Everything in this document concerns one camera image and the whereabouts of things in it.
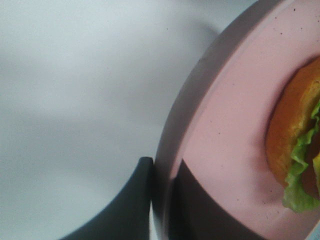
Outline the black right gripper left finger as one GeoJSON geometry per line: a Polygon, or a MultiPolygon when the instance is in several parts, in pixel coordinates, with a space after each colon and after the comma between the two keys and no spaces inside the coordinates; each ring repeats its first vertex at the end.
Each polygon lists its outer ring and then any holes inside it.
{"type": "Polygon", "coordinates": [[[128,182],[95,217],[64,240],[148,240],[154,163],[141,157],[128,182]]]}

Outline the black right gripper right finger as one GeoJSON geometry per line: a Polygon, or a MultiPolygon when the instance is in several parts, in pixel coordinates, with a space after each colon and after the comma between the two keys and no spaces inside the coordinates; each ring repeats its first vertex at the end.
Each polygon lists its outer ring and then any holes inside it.
{"type": "Polygon", "coordinates": [[[168,237],[171,240],[278,240],[280,188],[266,188],[219,170],[197,169],[182,160],[173,181],[168,237]]]}

